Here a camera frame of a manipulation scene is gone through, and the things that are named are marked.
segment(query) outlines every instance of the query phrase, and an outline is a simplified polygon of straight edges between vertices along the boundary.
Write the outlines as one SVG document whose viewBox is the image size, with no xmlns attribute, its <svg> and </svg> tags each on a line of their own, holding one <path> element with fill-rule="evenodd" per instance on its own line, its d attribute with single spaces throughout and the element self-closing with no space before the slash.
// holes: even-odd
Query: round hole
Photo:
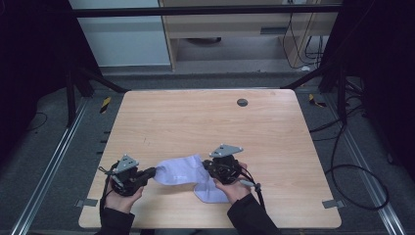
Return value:
<svg viewBox="0 0 415 235">
<path fill-rule="evenodd" d="M 236 103 L 241 107 L 245 107 L 248 104 L 248 101 L 246 99 L 239 99 Z"/>
</svg>

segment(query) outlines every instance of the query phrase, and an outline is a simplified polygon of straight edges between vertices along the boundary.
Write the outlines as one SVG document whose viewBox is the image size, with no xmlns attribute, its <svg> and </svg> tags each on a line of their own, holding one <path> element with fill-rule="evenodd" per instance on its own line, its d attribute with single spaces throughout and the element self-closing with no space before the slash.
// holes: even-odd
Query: person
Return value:
<svg viewBox="0 0 415 235">
<path fill-rule="evenodd" d="M 252 194 L 251 187 L 242 184 L 239 180 L 233 184 L 223 185 L 213 179 L 216 188 L 222 190 L 232 205 L 227 215 L 240 235 L 276 235 L 280 230 L 268 216 L 266 211 L 257 202 Z M 111 183 L 107 188 L 107 199 L 101 214 L 101 230 L 97 235 L 126 235 L 134 220 L 131 213 L 133 204 L 143 195 L 144 187 L 130 197 L 123 197 L 113 192 Z"/>
</svg>

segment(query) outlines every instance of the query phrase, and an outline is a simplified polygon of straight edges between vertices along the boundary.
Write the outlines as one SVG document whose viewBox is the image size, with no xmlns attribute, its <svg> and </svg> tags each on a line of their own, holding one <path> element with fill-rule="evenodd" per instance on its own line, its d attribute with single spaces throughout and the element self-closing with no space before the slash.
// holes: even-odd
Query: hand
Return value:
<svg viewBox="0 0 415 235">
<path fill-rule="evenodd" d="M 143 195 L 144 186 L 140 187 L 134 195 L 124 197 L 113 191 L 112 181 L 113 179 L 110 178 L 105 207 L 119 212 L 130 213 L 132 205 Z"/>
<path fill-rule="evenodd" d="M 243 172 L 247 173 L 245 169 L 247 168 L 246 164 L 239 163 L 243 168 Z M 213 182 L 216 184 L 216 188 L 222 190 L 229 202 L 233 205 L 236 201 L 243 199 L 245 196 L 251 193 L 251 187 L 248 187 L 245 184 L 242 184 L 239 180 L 236 180 L 232 184 L 223 185 L 219 180 L 213 179 Z"/>
</svg>

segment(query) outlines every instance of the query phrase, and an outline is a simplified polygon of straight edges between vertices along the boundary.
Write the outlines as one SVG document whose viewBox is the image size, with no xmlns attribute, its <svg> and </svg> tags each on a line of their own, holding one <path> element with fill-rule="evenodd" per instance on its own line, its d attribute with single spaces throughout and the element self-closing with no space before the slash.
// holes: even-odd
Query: white cabinet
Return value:
<svg viewBox="0 0 415 235">
<path fill-rule="evenodd" d="M 158 0 L 69 0 L 74 9 L 158 7 Z M 161 17 L 79 18 L 101 68 L 169 66 Z"/>
</svg>

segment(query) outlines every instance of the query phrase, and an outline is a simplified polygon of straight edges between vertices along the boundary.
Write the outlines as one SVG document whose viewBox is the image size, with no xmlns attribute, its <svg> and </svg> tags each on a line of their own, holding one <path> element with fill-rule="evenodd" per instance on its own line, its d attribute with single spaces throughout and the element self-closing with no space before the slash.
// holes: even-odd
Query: light blue cloth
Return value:
<svg viewBox="0 0 415 235">
<path fill-rule="evenodd" d="M 162 161 L 156 170 L 154 179 L 163 185 L 206 183 L 209 180 L 199 155 Z"/>
<path fill-rule="evenodd" d="M 207 183 L 198 183 L 195 186 L 194 192 L 204 203 L 229 203 L 225 193 L 216 188 L 212 178 Z"/>
<path fill-rule="evenodd" d="M 170 159 L 156 165 L 154 179 L 163 185 L 197 183 L 196 196 L 204 203 L 228 203 L 226 195 L 216 188 L 213 179 L 205 170 L 201 156 Z"/>
</svg>

